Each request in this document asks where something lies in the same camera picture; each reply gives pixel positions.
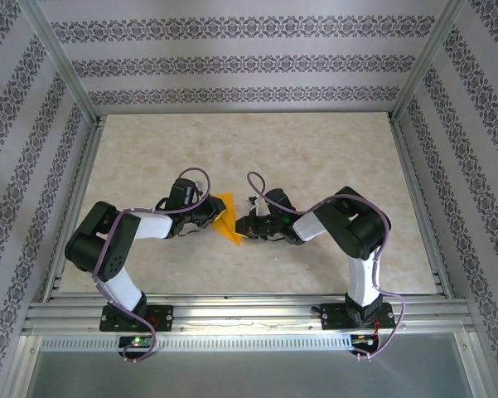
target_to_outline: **black mounting bracket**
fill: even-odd
[[[147,305],[143,318],[157,332],[170,332],[173,324],[173,306]],[[99,321],[101,332],[151,332],[143,323],[122,313],[111,304],[105,305]]]
[[[324,303],[319,307],[312,307],[312,311],[321,316],[322,330],[358,328],[354,320],[348,315],[345,303]],[[396,325],[392,305],[389,303],[382,303],[380,309],[376,311],[372,322],[361,328],[370,328],[370,325],[373,328],[375,318],[380,321],[380,328],[394,328]]]

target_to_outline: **orange cloth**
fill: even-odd
[[[226,210],[211,223],[212,228],[227,239],[232,240],[237,246],[241,246],[241,236],[235,233],[235,207],[232,193],[221,193],[220,195],[213,195],[213,197],[221,199],[226,206]]]

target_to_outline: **wall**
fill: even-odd
[[[45,0],[101,114],[391,110],[445,0]]]
[[[19,6],[0,0],[0,391],[88,131]]]
[[[470,1],[400,128],[498,387],[498,1]]]

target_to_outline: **marble table surface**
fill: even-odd
[[[386,114],[110,115],[80,220],[100,200],[117,208],[153,207],[179,172],[203,167],[212,193],[234,194],[236,218],[254,195],[245,175],[260,172],[307,209],[345,185],[377,204],[393,230],[381,259],[383,289],[436,293],[431,268]],[[191,179],[203,178],[197,172]],[[243,240],[212,228],[171,240],[136,240],[126,263],[145,293],[344,293],[346,255],[328,235],[304,245]],[[60,291],[95,292],[67,263]]]

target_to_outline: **red wire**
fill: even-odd
[[[378,333],[380,331],[380,321],[378,318],[376,318],[374,320],[374,328],[375,328],[375,331],[374,331],[374,341],[376,341],[378,339]]]

